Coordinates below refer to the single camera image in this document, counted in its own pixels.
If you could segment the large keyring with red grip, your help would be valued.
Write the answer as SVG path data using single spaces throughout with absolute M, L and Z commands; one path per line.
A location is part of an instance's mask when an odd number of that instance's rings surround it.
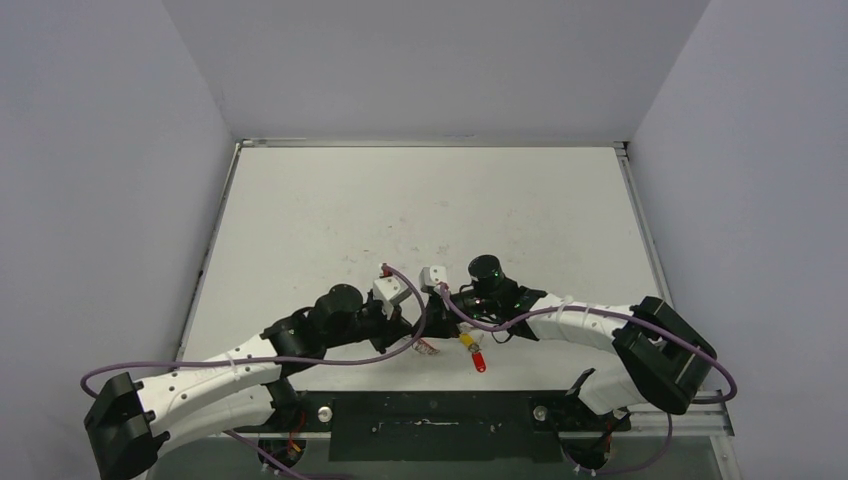
M 440 354 L 440 350 L 438 348 L 423 338 L 415 340 L 411 345 L 411 349 L 421 355 L 435 356 Z

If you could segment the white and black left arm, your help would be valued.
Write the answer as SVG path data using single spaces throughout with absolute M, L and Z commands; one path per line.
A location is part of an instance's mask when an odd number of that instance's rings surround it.
M 409 286 L 395 276 L 375 280 L 362 294 L 339 284 L 241 344 L 203 361 L 164 362 L 164 373 L 135 379 L 134 363 L 100 368 L 112 376 L 94 391 L 84 428 L 103 479 L 134 479 L 162 456 L 209 435 L 244 426 L 282 431 L 297 420 L 290 376 L 331 365 L 328 350 L 367 341 L 374 362 L 395 354 L 393 344 L 417 334 L 403 316 Z

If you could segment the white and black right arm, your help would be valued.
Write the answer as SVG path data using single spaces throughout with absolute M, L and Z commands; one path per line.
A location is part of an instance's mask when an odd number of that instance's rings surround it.
M 605 414 L 649 403 L 682 415 L 697 403 L 697 393 L 717 353 L 665 300 L 646 296 L 635 305 L 601 306 L 559 297 L 519 284 L 491 254 L 474 258 L 469 283 L 451 290 L 440 265 L 419 273 L 429 297 L 425 334 L 458 337 L 466 324 L 488 333 L 504 332 L 530 341 L 561 341 L 614 355 L 615 368 L 598 370 L 574 387 L 565 402 L 568 421 L 588 429 Z

